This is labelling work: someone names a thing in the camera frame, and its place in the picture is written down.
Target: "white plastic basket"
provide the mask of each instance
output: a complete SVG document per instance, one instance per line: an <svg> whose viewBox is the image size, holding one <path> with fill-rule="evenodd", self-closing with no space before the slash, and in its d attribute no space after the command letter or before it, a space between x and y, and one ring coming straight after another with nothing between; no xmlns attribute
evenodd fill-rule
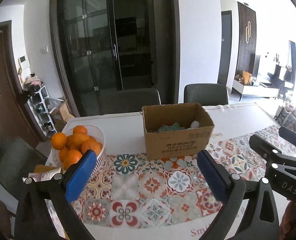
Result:
<svg viewBox="0 0 296 240"><path fill-rule="evenodd" d="M104 133L102 132L101 129L94 125L84 125L84 127L88 131L88 135L91 135L95 137L96 141L100 142L103 145L103 148L101 149L99 155L97 156L97 164L94 169L94 171L99 170L105 163L106 161L106 155L104 153L105 149L105 136ZM64 133L66 136L72 135L73 134L73 128L68 130L67 132ZM63 167L61 161L59 160L59 150L56 150L54 148L51 149L50 152L50 157L51 157L51 162L54 166L56 167Z"/></svg>

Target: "orange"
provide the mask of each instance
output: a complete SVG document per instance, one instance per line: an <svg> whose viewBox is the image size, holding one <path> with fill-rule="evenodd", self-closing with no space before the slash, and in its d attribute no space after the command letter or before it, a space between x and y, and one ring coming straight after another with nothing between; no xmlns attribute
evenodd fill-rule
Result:
<svg viewBox="0 0 296 240"><path fill-rule="evenodd" d="M77 147L81 147L85 141L89 140L89 136L84 133L75 133L73 136L73 144Z"/></svg>
<svg viewBox="0 0 296 240"><path fill-rule="evenodd" d="M90 140L93 140L93 141L95 141L96 142L96 139L95 139L95 137L93 137L93 136L91 136L91 135L88 135L89 136L89 139Z"/></svg>
<svg viewBox="0 0 296 240"><path fill-rule="evenodd" d="M73 134L75 134L75 133L84 133L84 134L87 134L88 131L87 131L86 127L84 127L83 125L77 125L73 129Z"/></svg>
<svg viewBox="0 0 296 240"><path fill-rule="evenodd" d="M64 148L66 143L67 137L62 132L56 133L51 139L51 144L56 150L61 150L62 148Z"/></svg>
<svg viewBox="0 0 296 240"><path fill-rule="evenodd" d="M66 158L64 160L64 163L63 163L63 167L64 167L64 170L68 170L68 168L70 167L70 165L74 164L74 163L77 163L80 158L82 157L82 154L80 151L77 151L77 150L70 150L67 155L66 155Z"/></svg>
<svg viewBox="0 0 296 240"><path fill-rule="evenodd" d="M88 140L82 144L81 153L84 154L87 150L92 150L98 156L102 148L103 145L100 142Z"/></svg>
<svg viewBox="0 0 296 240"><path fill-rule="evenodd" d="M67 136L66 147L70 148L72 145L73 145L73 135L69 135L69 136Z"/></svg>
<svg viewBox="0 0 296 240"><path fill-rule="evenodd" d="M69 151L70 151L69 148L66 148L66 147L59 151L59 159L61 160L61 162L64 162L66 155Z"/></svg>
<svg viewBox="0 0 296 240"><path fill-rule="evenodd" d="M70 147L70 149L71 149L71 150L77 150L77 151L80 151L81 146L80 146L80 145L72 144L71 147Z"/></svg>

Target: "door handle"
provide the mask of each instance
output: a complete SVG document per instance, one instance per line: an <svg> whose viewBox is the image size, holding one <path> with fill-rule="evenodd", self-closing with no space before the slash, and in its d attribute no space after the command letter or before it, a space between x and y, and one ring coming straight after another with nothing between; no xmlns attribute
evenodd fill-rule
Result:
<svg viewBox="0 0 296 240"><path fill-rule="evenodd" d="M112 46L112 53L113 57L115 58L115 61L117 61L117 49L116 49L116 44Z"/></svg>

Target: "white table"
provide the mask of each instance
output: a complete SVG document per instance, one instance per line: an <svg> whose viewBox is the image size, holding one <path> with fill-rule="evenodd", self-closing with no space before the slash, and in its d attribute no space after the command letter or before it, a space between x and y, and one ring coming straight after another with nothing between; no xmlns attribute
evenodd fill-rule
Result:
<svg viewBox="0 0 296 240"><path fill-rule="evenodd" d="M277 124L272 117L263 111L256 103L242 103L225 106L205 106L212 118L215 128L210 143L249 134ZM142 114L106 114L103 116L79 117L69 119L63 132L76 125L95 125L105 134L106 154L116 155L122 153L137 154L145 152L144 130ZM288 204L285 197L274 192L277 203L279 222ZM239 211L239 218L230 230L227 238L234 235L242 219L242 207L245 208L247 200ZM198 233L205 231L216 214L199 218L190 222L149 229L109 228L85 224L97 240L104 239L199 239Z"/></svg>

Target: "white ball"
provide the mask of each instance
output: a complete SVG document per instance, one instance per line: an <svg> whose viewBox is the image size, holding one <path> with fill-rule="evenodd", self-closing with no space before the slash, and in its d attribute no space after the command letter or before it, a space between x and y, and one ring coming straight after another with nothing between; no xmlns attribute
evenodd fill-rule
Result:
<svg viewBox="0 0 296 240"><path fill-rule="evenodd" d="M193 121L190 125L191 128L199 128L199 122L198 121Z"/></svg>

